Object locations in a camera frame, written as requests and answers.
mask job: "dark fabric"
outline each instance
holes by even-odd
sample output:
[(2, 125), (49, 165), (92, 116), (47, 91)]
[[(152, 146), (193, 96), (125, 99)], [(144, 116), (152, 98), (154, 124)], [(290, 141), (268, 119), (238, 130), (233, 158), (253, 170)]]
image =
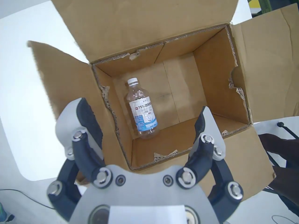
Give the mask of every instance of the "dark fabric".
[(259, 138), (265, 151), (279, 154), (292, 168), (299, 169), (299, 140), (281, 139), (273, 134), (261, 134)]
[(278, 194), (299, 206), (299, 171), (293, 168), (273, 167), (276, 178), (269, 184)]
[(276, 153), (287, 161), (286, 168), (273, 167), (276, 178), (269, 187), (290, 211), (299, 216), (299, 140), (285, 140), (273, 134), (262, 134), (259, 138), (265, 151)]

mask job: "silver metal plate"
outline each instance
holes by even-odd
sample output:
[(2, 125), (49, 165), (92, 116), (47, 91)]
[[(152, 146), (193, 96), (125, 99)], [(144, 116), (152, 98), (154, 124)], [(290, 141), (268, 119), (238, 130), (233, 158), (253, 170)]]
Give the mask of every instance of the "silver metal plate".
[[(181, 166), (171, 166), (156, 174), (141, 175), (128, 172), (119, 166), (108, 165), (113, 174), (113, 181), (105, 189), (90, 185), (81, 197), (70, 219), (71, 224), (88, 223), (91, 212), (99, 205), (152, 207), (152, 206), (189, 206), (198, 215), (200, 223), (219, 224), (216, 214), (199, 185), (191, 189), (182, 189), (175, 180)], [(115, 179), (124, 175), (126, 182), (117, 186)], [(170, 175), (174, 179), (172, 186), (163, 183), (163, 177)]]

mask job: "box flap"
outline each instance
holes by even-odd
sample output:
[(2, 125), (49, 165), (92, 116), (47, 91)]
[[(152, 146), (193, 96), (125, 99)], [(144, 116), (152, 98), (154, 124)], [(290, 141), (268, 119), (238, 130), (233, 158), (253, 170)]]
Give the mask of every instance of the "box flap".
[(254, 122), (296, 115), (299, 105), (297, 4), (232, 26)]
[(55, 117), (59, 117), (69, 102), (85, 97), (103, 131), (105, 162), (128, 169), (115, 134), (114, 120), (105, 106), (91, 66), (47, 44), (29, 41), (28, 46), (32, 48)]
[[(243, 200), (259, 193), (271, 183), (274, 179), (274, 171), (254, 127), (251, 126), (235, 133), (225, 138), (224, 142), (226, 146), (225, 161), (234, 180), (243, 188)], [(186, 154), (144, 169), (141, 173), (156, 173), (171, 165), (183, 166), (187, 160), (188, 155)], [(215, 184), (211, 171), (199, 184), (208, 196)]]
[(90, 62), (229, 23), (238, 0), (51, 0)]

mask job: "blue label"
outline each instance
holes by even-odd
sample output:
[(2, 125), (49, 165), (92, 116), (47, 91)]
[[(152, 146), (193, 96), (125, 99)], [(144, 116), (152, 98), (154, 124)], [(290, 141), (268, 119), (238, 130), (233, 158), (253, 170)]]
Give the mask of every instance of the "blue label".
[(138, 131), (147, 131), (158, 125), (156, 118), (151, 122), (144, 122), (142, 115), (135, 116), (135, 122)]

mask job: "corrugated cardboard edge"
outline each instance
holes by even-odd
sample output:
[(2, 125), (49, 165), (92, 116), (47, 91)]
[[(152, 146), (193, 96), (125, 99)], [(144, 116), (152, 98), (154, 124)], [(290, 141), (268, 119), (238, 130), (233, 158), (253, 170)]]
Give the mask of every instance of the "corrugated cardboard edge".
[[(191, 35), (195, 35), (195, 34), (198, 34), (198, 33), (201, 33), (201, 32), (205, 32), (205, 31), (210, 31), (210, 30), (214, 30), (214, 29), (219, 29), (219, 28), (221, 28), (221, 27), (223, 27), (223, 26), (224, 26), (224, 25), (219, 25), (219, 26), (215, 26), (215, 27), (208, 28), (208, 29), (198, 30), (198, 31), (196, 31), (196, 32), (192, 32), (192, 33), (184, 34), (184, 35), (182, 35), (182, 36), (179, 36), (179, 37), (175, 37), (175, 38), (169, 39), (168, 41), (165, 41), (165, 42), (162, 42), (162, 43), (157, 43), (157, 44), (153, 44), (153, 45), (151, 45), (151, 46), (146, 46), (146, 47), (141, 48), (141, 49), (138, 49), (138, 50), (140, 51), (140, 50), (145, 50), (145, 49), (148, 49), (148, 48), (153, 48), (153, 47), (156, 47), (156, 46), (158, 46), (158, 45), (162, 45), (162, 44), (164, 45), (166, 42), (170, 42), (170, 41), (173, 41), (173, 40), (178, 40), (178, 39), (180, 39), (180, 38), (185, 38), (185, 37), (188, 37), (188, 36), (191, 36)], [(229, 41), (230, 41), (230, 45), (231, 45), (231, 49), (232, 49), (232, 53), (233, 53), (233, 56), (234, 56), (234, 59), (235, 59), (235, 67), (237, 67), (238, 64), (237, 64), (237, 61), (236, 61), (236, 52), (235, 52), (235, 48), (234, 48), (234, 45), (233, 45), (232, 40), (231, 40), (231, 35), (230, 35), (230, 33), (229, 33), (228, 29), (227, 29), (227, 25), (225, 25), (225, 29), (226, 29), (226, 31), (227, 31), (227, 35), (228, 35), (228, 38), (229, 38)], [(178, 153), (170, 154), (170, 155), (165, 156), (165, 157), (162, 157), (162, 158), (158, 158), (158, 159), (156, 158), (156, 160), (153, 160), (152, 162), (147, 163), (147, 164), (145, 164), (145, 165), (142, 165), (142, 166), (140, 166), (140, 167), (132, 167), (132, 166), (130, 165), (130, 163), (129, 163), (130, 160), (128, 159), (128, 157), (127, 157), (127, 155), (126, 155), (126, 152), (125, 152), (125, 150), (124, 150), (124, 147), (123, 147), (123, 145), (122, 145), (122, 143), (121, 143), (121, 139), (120, 139), (120, 135), (119, 135), (119, 129), (118, 129), (118, 127), (117, 127), (117, 117), (116, 117), (114, 111), (112, 110), (111, 106), (109, 105), (109, 100), (108, 100), (109, 86), (102, 86), (102, 85), (101, 85), (101, 83), (100, 83), (100, 81), (99, 81), (99, 77), (98, 77), (98, 75), (97, 75), (97, 73), (96, 73), (96, 70), (95, 70), (96, 65), (98, 65), (98, 64), (100, 64), (100, 63), (103, 63), (103, 62), (106, 62), (106, 61), (112, 61), (112, 60), (116, 60), (116, 59), (120, 59), (120, 58), (124, 58), (124, 57), (126, 57), (126, 56), (128, 56), (128, 55), (130, 55), (130, 53), (122, 53), (122, 54), (117, 55), (117, 56), (113, 56), (113, 57), (109, 57), (109, 58), (107, 58), (107, 59), (99, 60), (98, 62), (92, 64), (92, 69), (93, 69), (93, 74), (94, 74), (94, 77), (95, 77), (96, 82), (97, 82), (97, 84), (98, 84), (98, 87), (99, 87), (99, 89), (100, 89), (101, 92), (102, 92), (103, 99), (104, 99), (104, 101), (105, 101), (105, 105), (106, 105), (107, 109), (111, 112), (111, 115), (113, 116), (113, 119), (114, 119), (114, 122), (115, 122), (115, 134), (116, 134), (116, 136), (117, 136), (119, 145), (120, 145), (120, 147), (121, 147), (121, 149), (122, 149), (122, 151), (123, 151), (123, 153), (124, 153), (124, 157), (125, 157), (125, 159), (126, 159), (126, 162), (127, 162), (127, 164), (128, 164), (128, 167), (129, 167), (130, 170), (132, 170), (132, 171), (137, 171), (137, 170), (144, 169), (144, 168), (146, 168), (146, 167), (148, 167), (148, 166), (154, 165), (154, 164), (156, 164), (157, 162), (162, 162), (162, 161), (171, 159), (171, 158), (173, 158), (173, 157), (176, 157), (176, 156), (179, 156), (179, 155), (186, 154), (188, 151), (190, 151), (190, 150), (192, 149), (192, 147), (190, 147), (190, 148), (188, 148), (188, 149), (186, 149), (186, 150), (183, 150), (183, 151), (181, 151), (181, 152), (178, 152)], [(249, 109), (248, 109), (247, 104), (246, 104), (245, 95), (244, 95), (243, 90), (242, 90), (241, 88), (234, 87), (234, 84), (233, 84), (232, 79), (231, 79), (231, 80), (228, 80), (228, 81), (229, 81), (228, 88), (235, 88), (235, 89), (236, 89), (236, 92), (239, 93), (240, 98), (244, 101), (244, 107), (245, 107), (245, 109), (246, 109), (246, 111), (247, 111), (246, 113), (247, 113), (247, 117), (248, 117), (249, 124), (248, 124), (248, 125), (245, 125), (245, 126), (243, 126), (243, 127), (241, 127), (241, 128), (239, 128), (239, 129), (237, 129), (237, 130), (234, 130), (234, 131), (232, 131), (232, 132), (222, 133), (222, 137), (230, 136), (230, 135), (232, 135), (232, 134), (234, 134), (234, 133), (236, 133), (236, 132), (239, 132), (239, 131), (241, 131), (241, 130), (243, 130), (243, 129), (245, 129), (245, 128), (247, 128), (247, 127), (249, 127), (249, 126), (251, 125), (251, 121), (250, 121), (250, 119), (249, 119), (249, 117), (250, 117), (250, 115), (249, 115)]]
[[(235, 59), (235, 68), (236, 68), (236, 67), (238, 67), (237, 56), (236, 56), (236, 51), (235, 51), (235, 47), (234, 47), (233, 41), (231, 39), (231, 34), (230, 34), (229, 30), (228, 30), (228, 25), (225, 27), (225, 30), (226, 30), (226, 33), (227, 33), (227, 37), (229, 39), (229, 43), (231, 45), (231, 50), (233, 52), (233, 56), (234, 56), (234, 59)], [(242, 88), (235, 87), (235, 85), (234, 85), (234, 81), (233, 81), (233, 77), (232, 77), (233, 70), (231, 71), (231, 77), (228, 80), (228, 82), (229, 82), (228, 87), (230, 89), (236, 89), (236, 92), (240, 95), (241, 99), (243, 100), (244, 108), (247, 111), (246, 114), (247, 114), (247, 119), (248, 119), (249, 125), (252, 125), (253, 124), (253, 120), (252, 120), (250, 109), (249, 109), (249, 107), (247, 105), (247, 102), (246, 102), (244, 91), (243, 91)]]

